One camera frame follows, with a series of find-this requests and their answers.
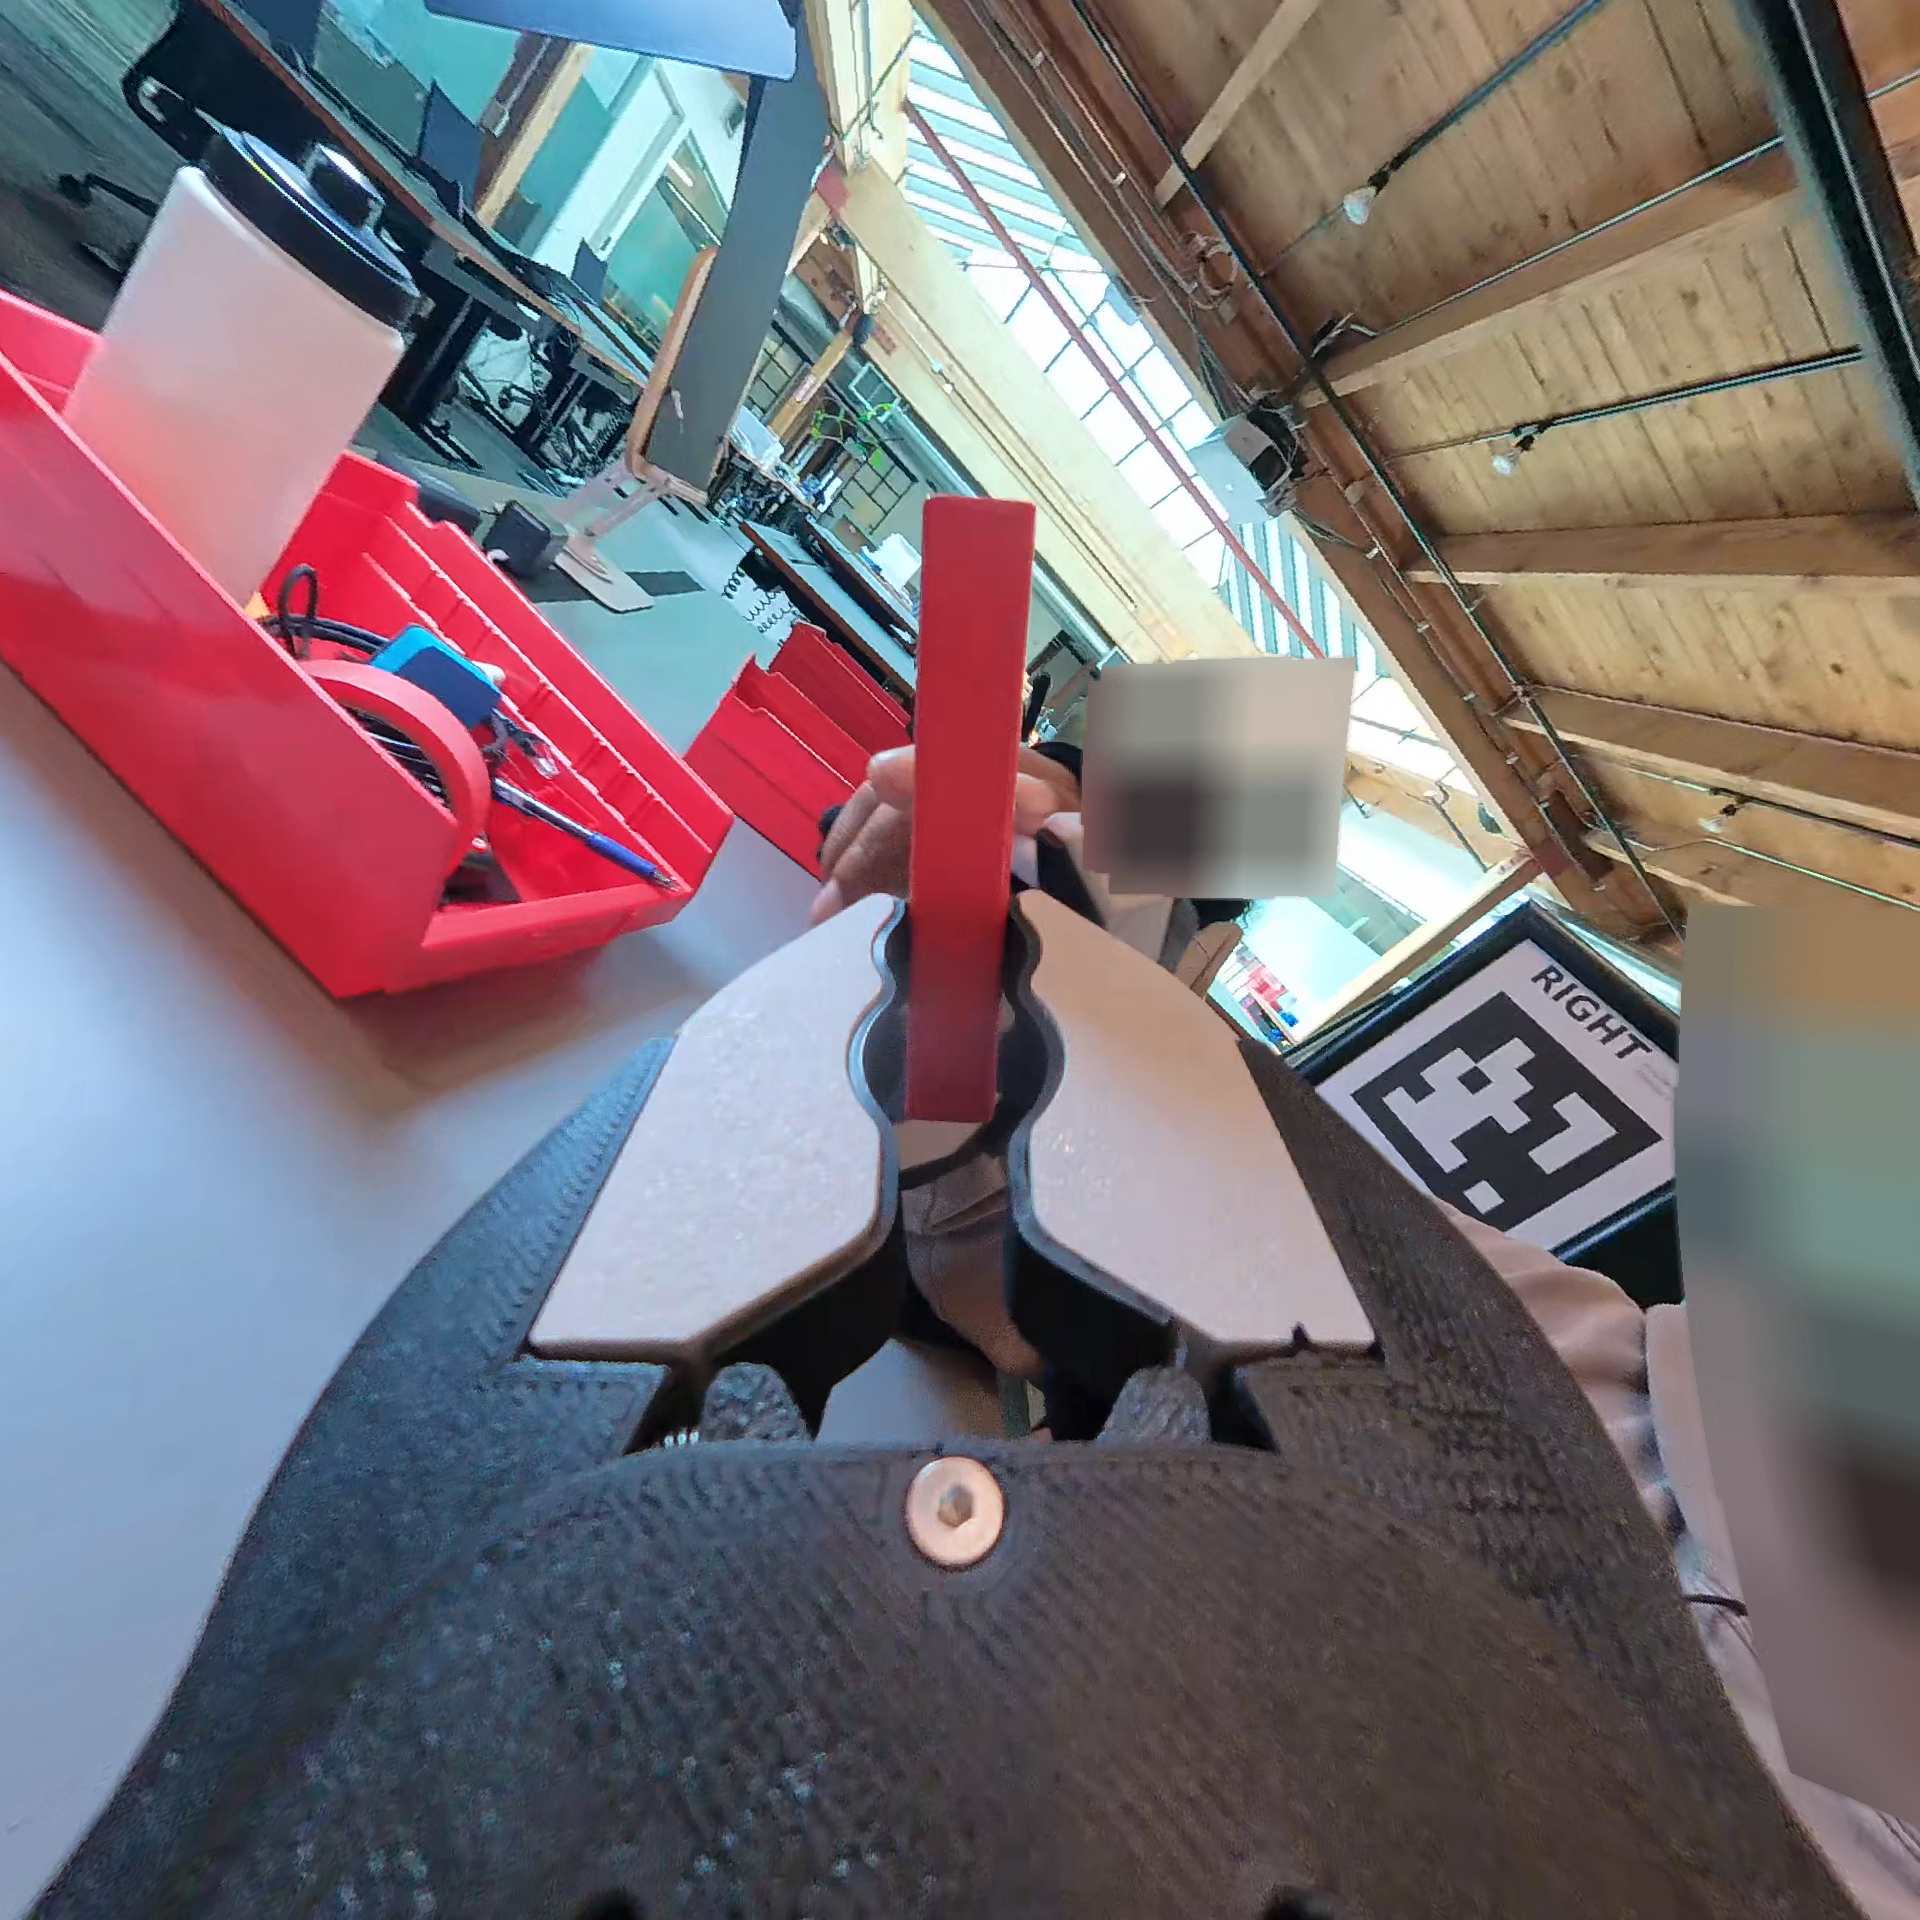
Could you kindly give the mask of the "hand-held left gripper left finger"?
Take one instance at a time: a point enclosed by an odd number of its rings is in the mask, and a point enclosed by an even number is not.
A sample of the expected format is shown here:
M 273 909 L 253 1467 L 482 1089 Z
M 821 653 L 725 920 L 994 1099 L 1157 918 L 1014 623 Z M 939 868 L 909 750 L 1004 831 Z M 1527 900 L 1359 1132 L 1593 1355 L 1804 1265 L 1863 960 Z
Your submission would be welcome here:
M 899 1155 L 862 1043 L 900 905 L 855 902 L 684 1022 L 530 1325 L 547 1359 L 718 1363 L 877 1252 Z

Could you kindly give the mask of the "white bottle black cap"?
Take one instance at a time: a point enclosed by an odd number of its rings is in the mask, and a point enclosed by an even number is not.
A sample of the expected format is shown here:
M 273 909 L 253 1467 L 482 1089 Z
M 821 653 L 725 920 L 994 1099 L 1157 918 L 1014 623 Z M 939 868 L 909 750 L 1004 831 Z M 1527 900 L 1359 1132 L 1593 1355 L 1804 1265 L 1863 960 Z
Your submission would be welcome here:
M 342 150 L 217 126 L 170 182 L 63 421 L 237 604 L 403 356 L 418 288 Z

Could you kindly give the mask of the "blue pen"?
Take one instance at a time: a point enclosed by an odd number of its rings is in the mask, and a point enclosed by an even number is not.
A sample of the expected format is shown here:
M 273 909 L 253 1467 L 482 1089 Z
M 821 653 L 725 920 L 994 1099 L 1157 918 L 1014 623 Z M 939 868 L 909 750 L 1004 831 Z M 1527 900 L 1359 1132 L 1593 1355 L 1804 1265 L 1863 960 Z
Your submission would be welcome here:
M 530 790 L 508 781 L 502 775 L 490 777 L 490 793 L 497 807 L 514 812 L 526 820 L 549 828 L 551 831 L 559 831 L 574 845 L 585 847 L 606 864 L 655 886 L 659 891 L 671 891 L 679 886 L 676 875 L 659 865 L 652 857 L 623 845 L 606 831 L 589 828 L 588 823 L 574 820 L 549 801 L 537 800 Z

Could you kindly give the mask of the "studio light panel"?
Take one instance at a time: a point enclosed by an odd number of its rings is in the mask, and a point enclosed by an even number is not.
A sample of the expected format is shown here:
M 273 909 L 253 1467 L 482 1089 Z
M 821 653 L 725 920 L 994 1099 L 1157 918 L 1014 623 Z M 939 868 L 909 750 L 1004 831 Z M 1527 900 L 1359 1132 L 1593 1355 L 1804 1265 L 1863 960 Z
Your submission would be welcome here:
M 790 79 L 801 64 L 797 28 L 782 3 L 428 3 L 426 8 L 757 79 Z

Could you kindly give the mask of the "red block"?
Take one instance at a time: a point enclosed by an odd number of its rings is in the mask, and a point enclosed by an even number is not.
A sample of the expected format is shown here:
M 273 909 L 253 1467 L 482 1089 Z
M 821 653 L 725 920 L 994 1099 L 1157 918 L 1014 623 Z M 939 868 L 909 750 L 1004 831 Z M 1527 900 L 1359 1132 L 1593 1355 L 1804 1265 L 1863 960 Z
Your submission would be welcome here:
M 922 531 L 902 1110 L 983 1121 L 996 1103 L 1035 512 L 932 495 Z

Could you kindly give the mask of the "blue block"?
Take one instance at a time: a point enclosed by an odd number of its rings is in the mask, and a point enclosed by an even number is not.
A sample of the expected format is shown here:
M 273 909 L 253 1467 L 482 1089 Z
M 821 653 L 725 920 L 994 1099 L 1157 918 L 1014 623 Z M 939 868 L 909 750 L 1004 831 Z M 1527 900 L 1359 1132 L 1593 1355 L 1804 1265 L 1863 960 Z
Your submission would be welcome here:
M 468 731 L 490 726 L 502 704 L 499 668 L 474 661 L 421 623 L 378 644 L 367 668 L 430 694 Z

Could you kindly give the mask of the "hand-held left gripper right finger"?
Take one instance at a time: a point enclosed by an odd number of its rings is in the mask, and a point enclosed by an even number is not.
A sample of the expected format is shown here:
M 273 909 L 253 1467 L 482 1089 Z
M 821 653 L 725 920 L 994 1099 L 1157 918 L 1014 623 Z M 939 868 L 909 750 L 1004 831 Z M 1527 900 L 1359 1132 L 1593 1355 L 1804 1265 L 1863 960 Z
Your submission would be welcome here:
M 1021 893 L 1014 915 L 1047 1055 L 1009 1142 L 1023 1337 L 1050 1358 L 1372 1351 L 1230 1027 L 1067 902 Z

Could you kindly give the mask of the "black framed marker sign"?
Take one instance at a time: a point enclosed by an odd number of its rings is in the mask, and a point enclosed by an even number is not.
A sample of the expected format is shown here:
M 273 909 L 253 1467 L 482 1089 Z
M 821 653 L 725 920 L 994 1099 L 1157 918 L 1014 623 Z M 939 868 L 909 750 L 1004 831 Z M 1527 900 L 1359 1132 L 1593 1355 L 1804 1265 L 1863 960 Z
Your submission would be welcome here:
M 1540 905 L 1289 1063 L 1429 1198 L 1643 1305 L 1678 1300 L 1675 1009 Z

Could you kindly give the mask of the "wooden top desk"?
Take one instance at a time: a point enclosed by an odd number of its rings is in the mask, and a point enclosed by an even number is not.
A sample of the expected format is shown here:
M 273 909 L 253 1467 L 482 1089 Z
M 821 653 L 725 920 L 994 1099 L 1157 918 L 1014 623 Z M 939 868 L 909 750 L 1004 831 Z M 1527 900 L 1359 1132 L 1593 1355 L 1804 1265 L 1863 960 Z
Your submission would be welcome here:
M 290 44 L 275 41 L 257 14 L 215 3 L 199 4 L 199 11 L 322 128 L 330 147 L 351 155 L 386 200 L 383 229 L 417 267 L 422 301 L 382 393 L 382 405 L 397 421 L 431 438 L 468 353 L 490 328 L 514 328 L 530 348 L 559 350 L 559 376 L 514 424 L 511 438 L 523 452 L 537 452 L 547 428 L 589 388 L 613 399 L 639 398 L 645 364 L 630 336 L 572 296 L 549 296 L 545 288 L 558 283 L 551 269 L 526 279 L 491 231 L 458 212 L 450 192 L 412 152 L 349 105 Z

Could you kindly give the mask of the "black board wooden frame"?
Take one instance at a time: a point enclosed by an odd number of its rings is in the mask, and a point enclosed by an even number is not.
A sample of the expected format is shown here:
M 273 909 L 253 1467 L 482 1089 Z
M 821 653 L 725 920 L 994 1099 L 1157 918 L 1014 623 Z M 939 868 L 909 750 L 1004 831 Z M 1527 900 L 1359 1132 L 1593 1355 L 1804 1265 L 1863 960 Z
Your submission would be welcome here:
M 829 148 L 809 36 L 790 79 L 759 79 L 719 246 L 694 256 L 639 391 L 623 456 L 642 495 L 703 502 Z

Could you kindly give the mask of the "red tape roll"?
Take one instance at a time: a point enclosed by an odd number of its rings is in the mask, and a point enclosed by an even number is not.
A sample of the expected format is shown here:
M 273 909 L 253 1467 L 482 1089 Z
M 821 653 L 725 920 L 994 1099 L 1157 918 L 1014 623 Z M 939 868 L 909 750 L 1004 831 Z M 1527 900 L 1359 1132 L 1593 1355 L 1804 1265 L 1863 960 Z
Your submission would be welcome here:
M 315 661 L 305 671 L 450 819 L 439 875 L 452 875 L 490 828 L 491 771 L 474 731 L 435 693 L 370 663 Z

